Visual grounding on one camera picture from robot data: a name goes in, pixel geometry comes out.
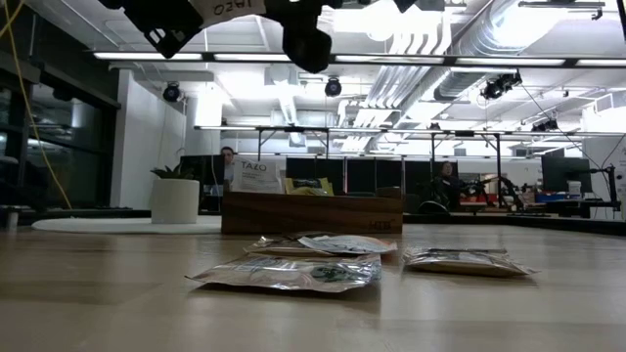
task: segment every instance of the table surface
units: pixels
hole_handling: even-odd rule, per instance
[[[626,241],[405,225],[406,245],[505,247],[541,273],[401,273],[332,295],[186,280],[255,236],[0,232],[2,351],[624,351]]]

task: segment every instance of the white sign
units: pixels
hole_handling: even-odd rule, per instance
[[[264,0],[191,0],[191,3],[204,19],[202,27],[266,12]]]
[[[276,162],[235,158],[233,192],[283,194],[281,172]]]

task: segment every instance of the foil packet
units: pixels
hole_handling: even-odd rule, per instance
[[[402,263],[420,271],[499,278],[537,273],[513,262],[505,249],[408,248]]]
[[[308,248],[335,254],[385,254],[398,250],[395,242],[364,236],[307,236],[299,238],[298,241]]]
[[[263,237],[258,242],[245,247],[244,251],[279,256],[334,256],[386,254],[397,249],[398,245],[395,242],[385,242],[369,237],[306,232],[293,234],[287,240],[272,240]]]
[[[286,256],[335,256],[324,250],[312,249],[297,240],[272,240],[262,237],[258,242],[244,247],[247,253]]]
[[[188,279],[204,284],[343,292],[380,280],[377,254],[354,258],[298,258],[247,254]]]

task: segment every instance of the white card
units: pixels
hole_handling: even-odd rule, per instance
[[[264,0],[191,0],[204,19],[202,27],[247,15],[265,14]]]

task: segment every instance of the person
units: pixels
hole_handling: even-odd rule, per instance
[[[224,181],[232,183],[235,176],[235,151],[230,147],[223,147],[221,154],[224,155]]]
[[[443,184],[443,192],[448,198],[448,209],[454,209],[461,206],[461,187],[463,182],[453,175],[454,168],[452,162],[446,161],[441,165],[439,177]]]

